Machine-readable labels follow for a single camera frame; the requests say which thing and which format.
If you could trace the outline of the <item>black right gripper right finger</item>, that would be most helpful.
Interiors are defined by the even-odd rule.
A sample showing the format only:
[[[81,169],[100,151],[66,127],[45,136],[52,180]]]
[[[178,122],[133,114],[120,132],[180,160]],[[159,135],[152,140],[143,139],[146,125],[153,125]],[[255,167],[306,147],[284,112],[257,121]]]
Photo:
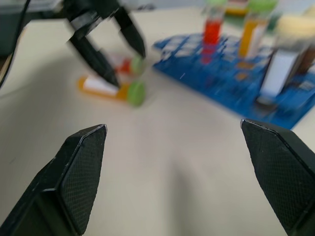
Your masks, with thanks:
[[[241,121],[256,179],[287,236],[315,236],[315,152],[289,129]]]

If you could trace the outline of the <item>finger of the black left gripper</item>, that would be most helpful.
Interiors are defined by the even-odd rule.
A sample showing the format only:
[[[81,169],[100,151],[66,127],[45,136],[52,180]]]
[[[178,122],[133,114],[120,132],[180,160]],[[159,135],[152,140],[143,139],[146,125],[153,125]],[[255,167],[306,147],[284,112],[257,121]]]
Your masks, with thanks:
[[[97,51],[88,38],[80,31],[75,31],[69,39],[81,58],[101,78],[119,87],[116,73],[101,51]]]
[[[130,18],[124,7],[119,7],[114,13],[113,18],[120,27],[120,33],[125,38],[128,45],[141,57],[146,57],[146,48],[142,36],[136,25]]]

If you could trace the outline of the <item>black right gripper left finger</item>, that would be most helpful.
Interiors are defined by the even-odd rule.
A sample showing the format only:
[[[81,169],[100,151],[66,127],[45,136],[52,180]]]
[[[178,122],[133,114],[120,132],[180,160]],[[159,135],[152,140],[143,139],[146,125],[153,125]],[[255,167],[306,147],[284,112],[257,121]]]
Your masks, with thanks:
[[[107,126],[66,138],[0,226],[0,236],[82,236],[100,180]]]

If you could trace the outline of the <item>blue test tube rack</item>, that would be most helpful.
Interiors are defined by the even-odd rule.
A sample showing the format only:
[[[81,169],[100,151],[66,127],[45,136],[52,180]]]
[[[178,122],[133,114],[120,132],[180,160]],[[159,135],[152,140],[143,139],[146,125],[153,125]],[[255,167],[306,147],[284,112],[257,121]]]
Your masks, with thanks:
[[[202,55],[203,35],[175,35],[156,41],[161,53],[154,68],[168,77],[216,101],[243,118],[292,129],[309,111],[315,111],[315,64],[308,74],[296,76],[265,109],[255,102],[272,48],[263,46],[250,60],[238,58],[239,38],[222,36],[209,62]]]

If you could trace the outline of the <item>yellow liquid tube, green cap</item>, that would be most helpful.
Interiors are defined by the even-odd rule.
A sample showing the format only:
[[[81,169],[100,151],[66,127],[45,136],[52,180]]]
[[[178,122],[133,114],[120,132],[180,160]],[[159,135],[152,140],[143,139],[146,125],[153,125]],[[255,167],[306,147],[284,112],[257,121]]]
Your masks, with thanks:
[[[258,53],[260,43],[271,19],[271,13],[279,0],[249,0],[243,34],[238,55],[244,59],[253,59]]]
[[[115,87],[102,78],[84,76],[77,81],[78,89],[86,94],[113,99],[139,107],[146,98],[146,87],[143,81],[121,83],[120,88]]]

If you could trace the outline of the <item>red liquid tube, green cap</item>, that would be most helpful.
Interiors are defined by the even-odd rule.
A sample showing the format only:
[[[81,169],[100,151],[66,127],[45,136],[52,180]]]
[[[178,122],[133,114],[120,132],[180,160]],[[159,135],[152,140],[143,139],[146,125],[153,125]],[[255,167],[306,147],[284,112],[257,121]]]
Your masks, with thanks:
[[[140,56],[126,57],[110,54],[109,62],[116,72],[131,76],[141,75],[145,67],[145,61]]]
[[[227,0],[205,0],[205,24],[202,40],[202,62],[210,63],[220,41]]]

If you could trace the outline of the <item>dark grey device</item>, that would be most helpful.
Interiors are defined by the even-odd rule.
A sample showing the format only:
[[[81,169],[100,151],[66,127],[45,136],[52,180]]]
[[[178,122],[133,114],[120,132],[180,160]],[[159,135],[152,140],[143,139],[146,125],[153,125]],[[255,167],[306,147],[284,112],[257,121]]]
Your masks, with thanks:
[[[21,13],[27,0],[0,0],[0,58],[13,51]],[[30,0],[23,25],[31,20],[50,19],[62,9],[63,0]]]

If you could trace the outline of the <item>brown liquid tube, cream cap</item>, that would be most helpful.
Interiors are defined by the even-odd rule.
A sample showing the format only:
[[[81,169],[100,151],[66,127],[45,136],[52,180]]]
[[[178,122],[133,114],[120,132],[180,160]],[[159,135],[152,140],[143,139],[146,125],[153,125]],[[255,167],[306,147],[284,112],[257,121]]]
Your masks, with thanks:
[[[292,80],[315,38],[315,17],[283,15],[275,26],[275,45],[256,102],[272,105]]]

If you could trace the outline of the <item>yellow and green object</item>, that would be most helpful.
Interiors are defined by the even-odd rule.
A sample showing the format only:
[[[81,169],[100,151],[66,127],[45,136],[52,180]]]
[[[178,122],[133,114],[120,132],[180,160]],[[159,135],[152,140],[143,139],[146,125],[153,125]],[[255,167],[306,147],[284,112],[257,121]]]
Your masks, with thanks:
[[[226,15],[244,17],[248,13],[248,6],[246,4],[236,5],[228,4],[225,10]]]

